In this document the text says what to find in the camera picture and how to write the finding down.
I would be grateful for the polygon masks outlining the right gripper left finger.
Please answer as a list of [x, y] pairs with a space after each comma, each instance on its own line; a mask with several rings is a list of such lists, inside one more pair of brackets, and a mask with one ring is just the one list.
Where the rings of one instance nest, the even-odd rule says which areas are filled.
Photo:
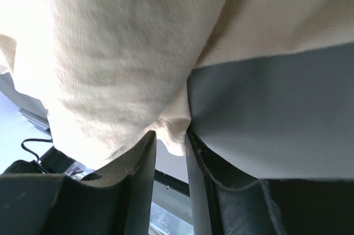
[[15, 161], [1, 175], [2, 234], [147, 234], [156, 134], [75, 180]]

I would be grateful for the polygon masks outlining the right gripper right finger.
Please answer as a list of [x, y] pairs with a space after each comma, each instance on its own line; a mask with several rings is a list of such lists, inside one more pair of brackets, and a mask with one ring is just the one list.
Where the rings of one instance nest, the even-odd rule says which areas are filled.
[[192, 131], [186, 145], [195, 234], [352, 234], [353, 181], [252, 177]]

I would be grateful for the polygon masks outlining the beige t shirt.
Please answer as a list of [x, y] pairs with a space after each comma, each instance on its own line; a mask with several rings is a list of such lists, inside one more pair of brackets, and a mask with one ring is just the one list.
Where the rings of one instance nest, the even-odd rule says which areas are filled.
[[1, 73], [99, 169], [153, 129], [184, 154], [194, 68], [353, 41], [353, 0], [1, 0]]

